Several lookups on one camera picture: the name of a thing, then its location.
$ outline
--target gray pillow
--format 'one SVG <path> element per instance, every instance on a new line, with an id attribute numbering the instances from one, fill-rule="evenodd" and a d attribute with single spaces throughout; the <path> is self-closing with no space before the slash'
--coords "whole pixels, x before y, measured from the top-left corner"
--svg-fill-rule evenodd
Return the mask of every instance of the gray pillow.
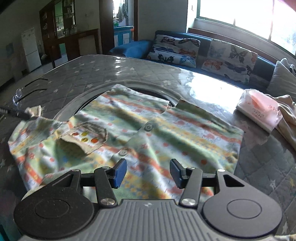
<path id="1" fill-rule="evenodd" d="M 292 100 L 296 102 L 296 77 L 281 62 L 276 62 L 276 67 L 266 92 L 273 97 L 290 95 Z"/>

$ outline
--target blue sofa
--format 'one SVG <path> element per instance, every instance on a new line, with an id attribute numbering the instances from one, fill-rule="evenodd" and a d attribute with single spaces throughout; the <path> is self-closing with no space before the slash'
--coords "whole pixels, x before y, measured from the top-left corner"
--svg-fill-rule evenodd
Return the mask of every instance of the blue sofa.
<path id="1" fill-rule="evenodd" d="M 242 89 L 253 88 L 263 93 L 266 92 L 266 88 L 268 87 L 268 84 L 271 80 L 271 77 L 275 68 L 275 64 L 273 64 L 272 62 L 258 56 L 255 67 L 250 77 L 250 83 L 246 85 L 241 82 L 230 80 L 223 76 L 202 70 L 200 68 L 204 59 L 207 57 L 207 52 L 210 48 L 210 43 L 212 40 L 211 38 L 195 35 L 195 34 L 177 33 L 177 32 L 171 32 L 171 31 L 163 31 L 163 30 L 157 30 L 155 32 L 155 36 L 157 34 L 168 35 L 176 38 L 193 38 L 193 39 L 198 39 L 200 41 L 200 48 L 198 50 L 199 61 L 197 63 L 196 68 L 191 68 L 191 67 L 187 67 L 184 65 L 177 65 L 177 64 L 170 64 L 170 65 L 187 69 L 193 72 L 205 74 L 208 76 L 212 76 L 214 78 L 217 78 L 225 82 L 228 82 L 230 84 L 233 84 L 235 86 L 238 86 Z M 139 40 L 139 41 L 135 41 L 135 42 L 131 42 L 128 44 L 115 47 L 110 50 L 110 54 L 125 56 L 130 58 L 145 59 L 147 57 L 147 54 L 149 53 L 149 50 L 152 47 L 152 44 L 153 44 L 152 40 Z"/>

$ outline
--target quilted mattress cover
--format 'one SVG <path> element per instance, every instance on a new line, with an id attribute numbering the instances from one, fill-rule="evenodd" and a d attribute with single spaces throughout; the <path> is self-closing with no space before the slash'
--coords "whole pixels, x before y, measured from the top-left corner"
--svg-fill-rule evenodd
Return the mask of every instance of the quilted mattress cover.
<path id="1" fill-rule="evenodd" d="M 296 152 L 274 130 L 268 135 L 254 122 L 235 111 L 242 89 L 178 67 L 116 56 L 88 55 L 70 61 L 41 76 L 22 89 L 28 94 L 18 107 L 41 105 L 43 116 L 59 118 L 64 107 L 79 102 L 93 89 L 111 88 L 116 83 L 131 87 L 155 85 L 176 93 L 244 131 L 239 160 L 234 174 L 276 200 L 283 210 L 278 235 L 296 233 Z M 12 100 L 6 103 L 13 107 Z M 0 223 L 10 239 L 17 238 L 13 209 L 25 195 L 18 168 L 10 155 L 7 141 L 19 120 L 0 121 Z"/>

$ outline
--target window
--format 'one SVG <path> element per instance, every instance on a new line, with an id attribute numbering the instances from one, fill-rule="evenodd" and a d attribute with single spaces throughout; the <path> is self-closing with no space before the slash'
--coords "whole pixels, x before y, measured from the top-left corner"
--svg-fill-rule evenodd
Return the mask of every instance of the window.
<path id="1" fill-rule="evenodd" d="M 296 12 L 281 0 L 198 0 L 197 17 L 227 24 L 296 54 Z"/>

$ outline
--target doorway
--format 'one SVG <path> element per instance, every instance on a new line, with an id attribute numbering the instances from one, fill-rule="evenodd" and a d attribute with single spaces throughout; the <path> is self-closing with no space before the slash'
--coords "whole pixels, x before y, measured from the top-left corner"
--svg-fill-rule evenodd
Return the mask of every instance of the doorway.
<path id="1" fill-rule="evenodd" d="M 99 0 L 103 54 L 138 40 L 138 0 Z"/>

